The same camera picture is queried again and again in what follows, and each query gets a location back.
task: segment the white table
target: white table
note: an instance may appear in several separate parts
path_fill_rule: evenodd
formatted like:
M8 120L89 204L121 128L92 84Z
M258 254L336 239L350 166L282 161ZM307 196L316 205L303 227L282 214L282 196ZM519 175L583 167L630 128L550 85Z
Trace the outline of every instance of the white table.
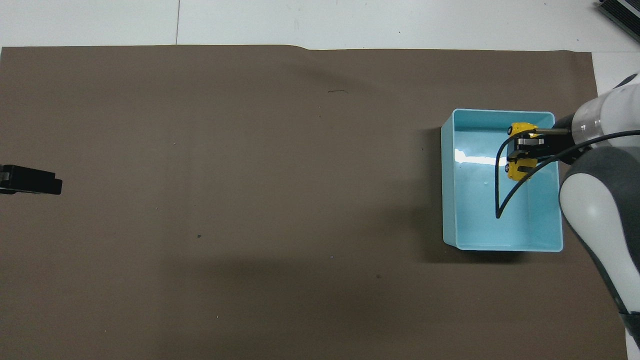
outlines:
M593 53L601 94L640 44L594 0L3 0L0 46L287 44ZM627 337L629 359L640 360Z

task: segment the blue plastic bin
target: blue plastic bin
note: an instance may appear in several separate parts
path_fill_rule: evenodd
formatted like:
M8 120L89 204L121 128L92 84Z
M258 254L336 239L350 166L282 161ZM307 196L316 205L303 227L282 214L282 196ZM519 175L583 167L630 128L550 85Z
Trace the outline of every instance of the blue plastic bin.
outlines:
M558 252L563 248L558 165L537 172L495 218L494 163L514 122L552 127L548 112L456 109L441 128L444 242L462 250ZM516 184L500 159L500 201Z

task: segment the brown paper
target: brown paper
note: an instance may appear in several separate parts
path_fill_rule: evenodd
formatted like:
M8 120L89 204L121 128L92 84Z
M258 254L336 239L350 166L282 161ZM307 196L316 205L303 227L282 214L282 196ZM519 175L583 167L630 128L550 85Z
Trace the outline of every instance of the brown paper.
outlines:
M5 359L623 359L585 250L442 241L455 108L567 115L570 52L4 48Z

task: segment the light blue tray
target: light blue tray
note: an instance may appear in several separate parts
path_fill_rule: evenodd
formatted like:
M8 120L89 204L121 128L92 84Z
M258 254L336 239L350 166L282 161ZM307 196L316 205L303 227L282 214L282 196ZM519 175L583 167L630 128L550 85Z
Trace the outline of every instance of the light blue tray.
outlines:
M537 172L495 218L494 163L513 122L552 127L548 112L456 109L442 126L442 230L462 250L558 252L563 248L558 165ZM500 201L516 184L500 159Z

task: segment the brown table surface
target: brown table surface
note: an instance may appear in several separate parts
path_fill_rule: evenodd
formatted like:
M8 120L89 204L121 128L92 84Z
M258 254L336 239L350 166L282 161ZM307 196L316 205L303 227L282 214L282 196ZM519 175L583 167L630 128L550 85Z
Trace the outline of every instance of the brown table surface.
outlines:
M442 241L455 108L567 115L588 53L3 48L4 359L624 359L575 237Z

